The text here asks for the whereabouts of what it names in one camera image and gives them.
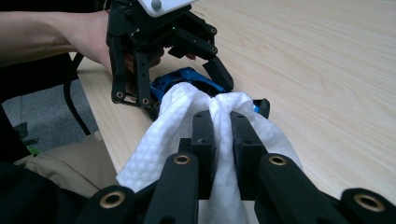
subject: black bracket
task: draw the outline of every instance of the black bracket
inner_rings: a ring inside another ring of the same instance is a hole
[[[341,200],[318,190],[287,156],[268,153],[248,119],[231,113],[233,156],[241,200],[254,201],[260,223],[396,223],[396,207],[368,189],[347,189]],[[213,124],[197,113],[192,137],[180,139],[158,181],[132,192],[113,186],[96,193],[76,223],[197,223],[198,201],[214,180]]]
[[[153,18],[136,0],[111,1],[106,42],[110,49],[114,103],[144,107],[150,114],[154,102],[150,98],[149,62],[163,48],[170,48],[168,52],[178,58],[192,54],[207,60],[204,69],[212,80],[226,90],[233,89],[233,78],[216,56],[214,36],[217,29],[190,10],[191,5],[187,5]],[[134,57],[130,83],[133,92],[126,89],[124,53]]]

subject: khaki pants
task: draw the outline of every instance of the khaki pants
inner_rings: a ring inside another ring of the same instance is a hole
[[[87,198],[99,189],[118,185],[116,170],[99,131],[79,142],[56,147],[36,157],[25,157],[14,164]]]

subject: white towel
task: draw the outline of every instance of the white towel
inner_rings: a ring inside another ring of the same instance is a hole
[[[230,112],[248,118],[269,152],[288,156],[300,167],[302,165],[285,134],[253,111],[253,102],[245,93],[230,92],[211,98],[189,83],[172,87],[163,97],[160,116],[148,128],[117,179],[122,186],[135,192],[156,181],[166,158],[177,152],[180,138],[191,137],[193,115],[207,109],[213,121],[218,154],[216,176],[205,209],[206,218],[200,223],[248,223],[233,164]]]

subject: human arm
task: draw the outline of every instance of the human arm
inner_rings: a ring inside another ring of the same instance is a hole
[[[0,12],[0,66],[80,52],[111,72],[107,19],[106,11]]]

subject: wooden table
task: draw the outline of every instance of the wooden table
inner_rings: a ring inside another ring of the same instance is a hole
[[[370,189],[396,203],[396,3],[352,0],[201,0],[218,28],[235,91],[271,102],[270,120],[322,191]],[[152,77],[205,61],[163,57]],[[111,77],[84,59],[79,78],[119,172],[151,124],[111,102]]]

